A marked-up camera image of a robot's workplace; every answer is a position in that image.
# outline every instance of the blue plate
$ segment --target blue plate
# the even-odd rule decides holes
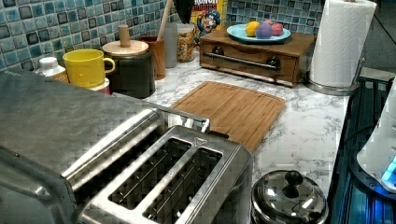
[[[230,26],[227,28],[227,33],[235,37],[239,40],[242,40],[244,42],[251,42],[251,43],[270,43],[270,42],[280,42],[290,36],[290,31],[283,28],[283,34],[282,35],[273,35],[270,38],[266,39],[259,39],[256,37],[250,37],[247,36],[247,33],[245,31],[245,28],[247,27],[246,24],[239,24],[239,25],[234,25]]]

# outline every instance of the purple egg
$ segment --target purple egg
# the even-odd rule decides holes
[[[256,29],[256,38],[266,39],[270,38],[273,34],[273,29],[270,24],[263,22]]]

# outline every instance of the canister lid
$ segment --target canister lid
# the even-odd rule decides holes
[[[112,56],[134,56],[145,53],[149,50],[149,45],[143,41],[131,40],[129,27],[119,26],[120,40],[110,42],[102,46],[105,53]]]
[[[102,49],[112,56],[135,56],[149,50],[149,45],[143,41],[131,40],[130,43],[128,48],[124,48],[120,45],[120,41],[114,41],[103,45]]]

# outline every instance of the wooden bread box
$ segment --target wooden bread box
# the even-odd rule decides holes
[[[294,87],[309,69],[314,46],[314,35],[300,33],[283,43],[246,44],[222,28],[200,38],[200,65]]]

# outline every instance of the paper towel roll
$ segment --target paper towel roll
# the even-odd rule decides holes
[[[311,63],[312,81],[351,86],[375,7],[365,0],[326,0]]]

